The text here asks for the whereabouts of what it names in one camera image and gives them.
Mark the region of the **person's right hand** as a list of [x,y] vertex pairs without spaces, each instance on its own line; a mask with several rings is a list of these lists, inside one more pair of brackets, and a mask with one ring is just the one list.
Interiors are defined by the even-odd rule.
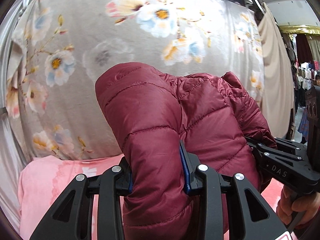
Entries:
[[292,221],[294,212],[303,212],[304,216],[297,225],[304,225],[312,220],[319,211],[319,193],[302,196],[295,201],[291,199],[292,195],[293,191],[289,187],[283,186],[276,214],[284,224],[288,225]]

